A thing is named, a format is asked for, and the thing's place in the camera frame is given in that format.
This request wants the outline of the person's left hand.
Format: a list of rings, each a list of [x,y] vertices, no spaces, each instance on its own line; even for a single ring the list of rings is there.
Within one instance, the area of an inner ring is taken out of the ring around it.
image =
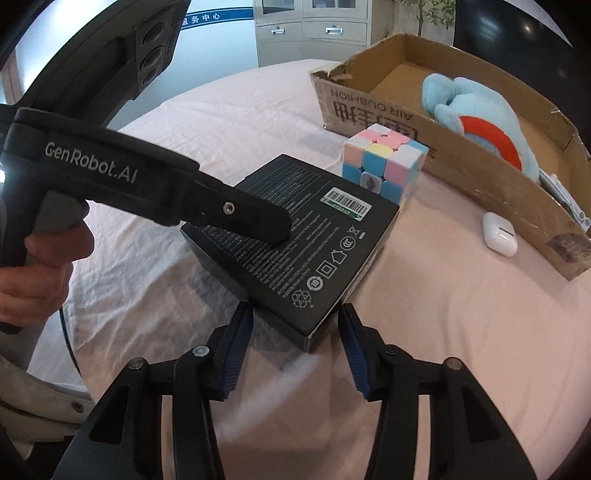
[[[94,237],[85,222],[25,239],[33,263],[1,269],[1,321],[16,327],[44,323],[64,303],[73,263],[89,257]]]

